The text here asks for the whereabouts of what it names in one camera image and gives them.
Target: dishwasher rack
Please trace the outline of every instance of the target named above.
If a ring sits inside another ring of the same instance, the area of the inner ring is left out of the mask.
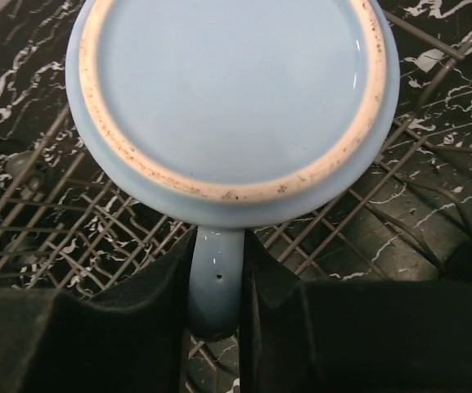
[[[414,202],[411,208],[398,214],[376,202],[380,198],[395,200],[405,192],[419,196],[416,200],[425,199],[426,203],[441,201],[441,206],[433,211],[448,210],[446,221],[457,233],[462,233],[459,238],[472,239],[472,211],[456,191],[465,186],[465,178],[460,176],[456,187],[451,184],[444,187],[441,182],[416,179],[404,170],[416,159],[417,152],[425,155],[437,170],[441,165],[456,166],[464,160],[461,157],[472,159],[472,147],[434,143],[426,134],[410,127],[427,111],[438,86],[456,64],[469,61],[465,58],[472,48],[472,34],[454,48],[388,12],[385,16],[393,29],[404,29],[437,48],[446,60],[416,100],[413,110],[394,119],[393,129],[368,171],[370,177],[375,174],[375,181],[362,178],[309,215],[255,229],[271,254],[305,279],[404,278],[398,275],[399,270],[378,263],[379,253],[395,242],[404,242],[406,250],[418,255],[422,261],[418,268],[428,269],[430,277],[440,274],[447,256],[438,251],[439,244],[426,238],[419,224],[409,221],[412,211],[417,209]],[[404,152],[395,160],[394,149],[401,145]],[[63,162],[54,166],[53,161],[61,156]],[[12,181],[0,198],[0,287],[66,288],[88,299],[164,255],[191,228],[141,206],[102,172],[86,171],[93,167],[95,163],[77,136],[68,106],[33,150],[8,157],[2,170]],[[363,250],[361,242],[348,232],[365,220],[369,230],[390,233],[389,240],[373,255]],[[349,274],[330,273],[319,263],[325,255],[339,255],[344,249],[364,269]],[[235,337],[216,344],[192,337],[188,356],[189,391],[227,391],[237,378]],[[196,376],[205,370],[206,377]]]

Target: metal wire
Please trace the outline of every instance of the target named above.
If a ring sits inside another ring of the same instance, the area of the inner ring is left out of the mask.
[[[444,162],[451,163],[456,160],[452,156],[472,155],[472,147],[438,146],[409,129],[455,64],[468,61],[465,58],[472,47],[472,34],[459,48],[454,48],[388,12],[385,16],[394,23],[395,29],[406,30],[450,58],[417,99],[414,110],[403,121],[394,120],[396,129],[383,145],[380,158],[371,167],[381,171],[382,179],[370,191],[363,189],[360,195],[351,187],[307,217],[279,226],[255,229],[269,252],[302,276],[310,271],[320,278],[335,279],[335,274],[325,271],[318,260],[333,252],[328,250],[339,242],[361,261],[375,279],[397,278],[393,272],[378,265],[375,258],[347,234],[350,224],[361,217],[373,220],[380,228],[390,226],[396,231],[395,236],[404,235],[413,242],[416,251],[423,255],[423,261],[434,269],[442,269],[443,262],[437,255],[436,245],[428,244],[416,227],[405,223],[401,217],[388,215],[371,203],[390,182],[396,182],[400,187],[411,187],[417,192],[432,192],[446,197],[458,213],[459,228],[468,238],[472,237],[472,217],[457,195],[438,184],[415,180],[402,173],[420,149],[426,149]],[[13,179],[0,200],[0,238],[4,233],[12,238],[6,249],[0,249],[0,285],[29,289],[41,283],[48,287],[63,287],[78,296],[89,298],[164,255],[192,227],[166,215],[154,215],[150,219],[144,217],[142,212],[136,210],[136,202],[103,174],[93,181],[77,178],[76,174],[91,157],[84,147],[59,137],[61,128],[67,124],[70,124],[70,112],[65,106],[32,153],[30,161]],[[407,153],[395,165],[391,165],[391,161],[384,162],[383,154],[403,139],[411,144]],[[71,162],[51,190],[45,194],[32,192],[27,188],[27,181],[35,163],[54,146],[75,152],[70,156]],[[72,191],[72,201],[77,203],[69,205],[64,201],[69,199],[66,196]],[[343,205],[350,206],[350,201],[345,203],[347,198],[351,198],[353,207],[348,208],[349,212],[344,217],[339,216]],[[308,239],[316,231],[326,232],[317,244],[307,246]],[[17,271],[10,266],[16,260],[22,262]],[[226,348],[232,348],[236,343],[233,337],[225,343]],[[223,363],[222,351],[220,355],[215,355],[207,344],[193,337],[188,356],[190,360],[203,362],[212,375],[211,381],[203,383],[191,373],[186,384],[188,391],[220,391],[223,381],[234,377]]]

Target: mug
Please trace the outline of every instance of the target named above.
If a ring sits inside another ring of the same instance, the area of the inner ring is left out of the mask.
[[[189,324],[214,341],[238,325],[245,228],[349,187],[375,159],[399,88],[374,0],[87,0],[65,74],[108,176],[198,225]]]

